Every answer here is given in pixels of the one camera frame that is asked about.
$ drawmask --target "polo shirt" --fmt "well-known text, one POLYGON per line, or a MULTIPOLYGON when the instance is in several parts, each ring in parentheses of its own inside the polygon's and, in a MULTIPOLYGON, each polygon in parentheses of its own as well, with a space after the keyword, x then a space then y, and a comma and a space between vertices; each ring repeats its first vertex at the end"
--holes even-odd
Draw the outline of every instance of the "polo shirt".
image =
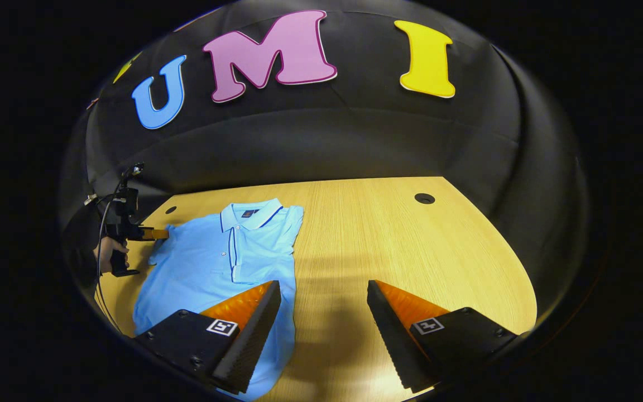
POLYGON ((303 209, 278 199, 230 204, 219 214, 168 226, 148 260, 156 265, 133 308, 136 335, 175 311, 204 311, 269 280, 278 280, 281 302, 245 394, 254 400, 275 384, 294 349, 293 244, 303 209))

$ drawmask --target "letter u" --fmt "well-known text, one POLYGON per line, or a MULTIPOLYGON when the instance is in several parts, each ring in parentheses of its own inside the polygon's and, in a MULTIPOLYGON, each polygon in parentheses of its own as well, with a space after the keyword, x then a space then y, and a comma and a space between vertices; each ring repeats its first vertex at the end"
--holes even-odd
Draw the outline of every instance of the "letter u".
POLYGON ((174 119, 183 106, 185 90, 183 88, 183 77, 180 65, 185 61, 186 56, 176 57, 160 69, 160 75, 165 76, 165 84, 168 88, 168 103, 162 109, 155 109, 150 94, 150 85, 153 77, 149 76, 138 84, 133 90, 132 98, 136 102, 136 112, 143 127, 149 130, 159 129, 174 119))

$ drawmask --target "cable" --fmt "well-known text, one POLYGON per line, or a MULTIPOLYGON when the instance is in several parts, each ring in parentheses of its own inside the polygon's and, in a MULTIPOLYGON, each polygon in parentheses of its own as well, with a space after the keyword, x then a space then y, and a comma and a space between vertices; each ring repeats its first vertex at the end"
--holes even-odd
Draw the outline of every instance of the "cable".
POLYGON ((123 178, 121 178, 120 180, 118 180, 118 184, 116 185, 116 189, 115 189, 115 190, 113 190, 113 194, 115 194, 115 193, 117 193, 117 192, 118 192, 118 188, 120 188, 120 186, 121 186, 122 184, 123 184, 123 178))
POLYGON ((99 199, 96 201, 96 205, 100 204, 100 202, 101 202, 101 201, 103 201, 104 199, 107 199, 107 198, 109 198, 110 196, 113 196, 113 195, 115 195, 115 193, 110 193, 110 194, 108 194, 108 195, 106 195, 106 196, 104 196, 104 197, 99 198, 99 199))
POLYGON ((98 288, 96 288, 96 291, 94 292, 94 300, 96 300, 96 303, 98 303, 98 305, 103 305, 103 303, 100 302, 100 295, 98 293, 98 288))
POLYGON ((108 314, 109 318, 111 319, 111 322, 113 323, 114 326, 116 326, 116 329, 118 332, 121 334, 123 331, 118 327, 118 324, 116 323, 116 320, 114 320, 113 315, 108 311, 108 306, 105 305, 105 300, 103 297, 103 288, 100 287, 100 244, 102 243, 103 240, 103 227, 105 226, 105 216, 108 214, 108 209, 111 207, 111 203, 113 203, 113 199, 108 201, 108 204, 105 206, 105 211, 103 213, 103 218, 100 221, 100 229, 99 229, 99 247, 98 247, 98 256, 97 256, 97 274, 96 274, 96 280, 98 282, 98 290, 100 292, 100 302, 102 302, 103 307, 105 309, 105 312, 108 314))

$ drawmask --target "shirt sleeve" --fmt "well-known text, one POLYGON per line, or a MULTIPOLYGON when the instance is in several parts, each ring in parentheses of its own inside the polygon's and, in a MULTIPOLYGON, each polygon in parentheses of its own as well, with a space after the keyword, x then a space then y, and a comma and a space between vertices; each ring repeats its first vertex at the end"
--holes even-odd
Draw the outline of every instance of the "shirt sleeve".
POLYGON ((294 245, 294 241, 296 240, 296 235, 299 234, 303 216, 304 209, 302 207, 298 205, 289 207, 286 222, 284 222, 284 227, 281 234, 279 235, 279 240, 277 242, 278 247, 291 249, 291 247, 294 245))

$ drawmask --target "hand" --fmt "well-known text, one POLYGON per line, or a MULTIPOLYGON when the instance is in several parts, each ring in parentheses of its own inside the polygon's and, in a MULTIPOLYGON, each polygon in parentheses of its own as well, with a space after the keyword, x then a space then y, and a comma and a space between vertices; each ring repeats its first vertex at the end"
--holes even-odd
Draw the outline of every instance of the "hand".
MULTIPOLYGON (((113 270, 113 267, 111 266, 111 255, 113 255, 113 250, 123 252, 123 254, 126 255, 126 268, 131 266, 128 264, 128 251, 130 250, 125 247, 127 244, 128 242, 125 241, 123 244, 120 244, 110 237, 104 237, 100 241, 100 273, 111 272, 113 270)), ((93 252, 94 257, 98 258, 98 246, 93 249, 93 252)))

